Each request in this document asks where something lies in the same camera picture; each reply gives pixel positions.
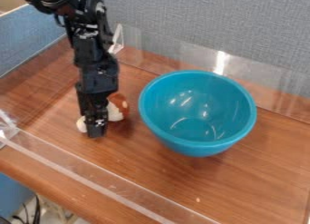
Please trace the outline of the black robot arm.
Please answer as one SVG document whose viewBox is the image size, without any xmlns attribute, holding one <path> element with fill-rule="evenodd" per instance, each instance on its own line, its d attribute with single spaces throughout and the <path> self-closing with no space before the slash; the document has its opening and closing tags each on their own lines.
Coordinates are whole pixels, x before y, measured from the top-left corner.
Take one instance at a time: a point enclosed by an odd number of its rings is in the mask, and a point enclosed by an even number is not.
<svg viewBox="0 0 310 224">
<path fill-rule="evenodd" d="M 66 32 L 78 68 L 74 84 L 80 114 L 90 138 L 108 129 L 108 97 L 118 90 L 118 63 L 109 53 L 113 45 L 104 0 L 24 0 L 36 10 L 54 16 Z"/>
</svg>

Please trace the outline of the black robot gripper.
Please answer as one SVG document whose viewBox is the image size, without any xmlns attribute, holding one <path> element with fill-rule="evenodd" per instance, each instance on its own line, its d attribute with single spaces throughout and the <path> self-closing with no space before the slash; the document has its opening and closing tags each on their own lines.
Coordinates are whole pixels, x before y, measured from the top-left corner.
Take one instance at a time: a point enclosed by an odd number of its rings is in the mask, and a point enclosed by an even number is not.
<svg viewBox="0 0 310 224">
<path fill-rule="evenodd" d="M 118 90 L 118 63 L 113 56 L 96 61 L 76 57 L 78 81 L 74 84 L 80 114 L 89 138 L 101 137 L 108 127 L 108 99 Z"/>
</svg>

